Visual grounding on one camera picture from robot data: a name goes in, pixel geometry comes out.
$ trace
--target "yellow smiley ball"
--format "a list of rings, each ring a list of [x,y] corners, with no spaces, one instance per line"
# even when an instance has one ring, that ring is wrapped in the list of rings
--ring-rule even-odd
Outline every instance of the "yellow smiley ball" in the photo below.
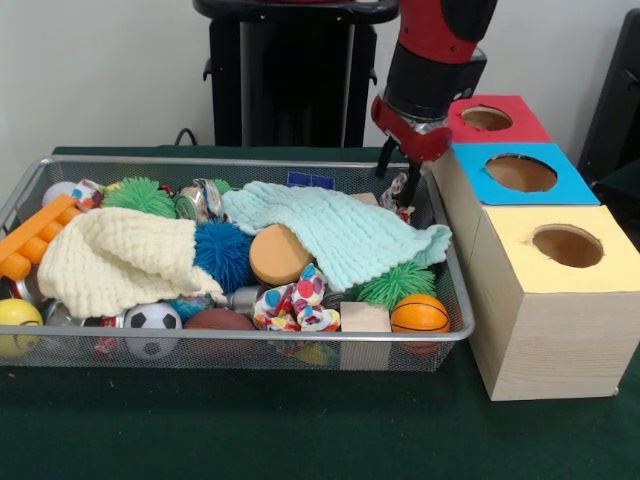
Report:
[[[40,312],[26,300],[10,298],[0,300],[0,325],[42,326]],[[36,346],[40,337],[34,335],[7,335],[0,331],[0,356],[18,357]]]

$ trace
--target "green spiky ball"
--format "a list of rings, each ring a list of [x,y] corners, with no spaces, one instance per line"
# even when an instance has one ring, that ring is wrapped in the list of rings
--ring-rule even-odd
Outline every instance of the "green spiky ball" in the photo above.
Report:
[[[102,206],[130,208],[160,217],[176,218],[173,200],[167,192],[158,190],[159,187],[159,182],[148,178],[125,178],[118,188],[106,193]]]
[[[362,285],[356,300],[383,305],[391,311],[400,300],[415,293],[435,296],[435,275],[414,262],[407,262]]]
[[[224,195],[229,190],[231,190],[231,185],[229,185],[229,182],[227,182],[226,180],[222,180],[220,178],[214,178],[213,183],[215,183],[216,188],[218,189],[218,192],[220,192],[220,195]]]

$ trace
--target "spiky ball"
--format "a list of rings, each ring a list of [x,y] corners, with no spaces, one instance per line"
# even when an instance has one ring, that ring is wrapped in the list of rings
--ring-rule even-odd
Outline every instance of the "spiky ball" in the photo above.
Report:
[[[402,263],[358,288],[356,299],[371,305],[384,305],[391,311],[409,295],[435,296],[434,281],[435,275],[430,270],[420,268],[414,262]]]
[[[125,178],[118,188],[106,192],[102,206],[130,208],[160,217],[176,218],[173,200],[159,187],[159,182],[148,178]]]
[[[231,223],[205,223],[196,230],[194,263],[215,278],[224,293],[234,292],[251,283],[252,239]]]
[[[216,188],[218,189],[218,193],[220,193],[220,195],[224,195],[229,190],[231,190],[231,185],[229,185],[229,182],[227,182],[226,180],[222,180],[221,178],[214,178],[213,183],[216,185]]]

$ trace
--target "stacked boxes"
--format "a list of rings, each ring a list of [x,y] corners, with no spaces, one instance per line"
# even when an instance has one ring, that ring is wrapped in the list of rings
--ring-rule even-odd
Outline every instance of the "stacked boxes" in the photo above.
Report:
[[[477,316],[471,346],[492,400],[613,395],[640,339],[640,255],[516,99],[454,103],[465,143],[433,166]],[[465,103],[498,115],[494,130],[465,122]]]

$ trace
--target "light blue knitted blanket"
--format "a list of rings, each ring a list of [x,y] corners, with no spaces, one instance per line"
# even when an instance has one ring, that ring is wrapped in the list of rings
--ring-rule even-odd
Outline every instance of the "light blue knitted blanket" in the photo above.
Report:
[[[423,267],[442,262],[451,239],[444,225],[416,230],[389,210],[322,188],[252,182],[223,201],[225,213],[252,235],[274,223],[289,227],[336,292],[409,260]]]

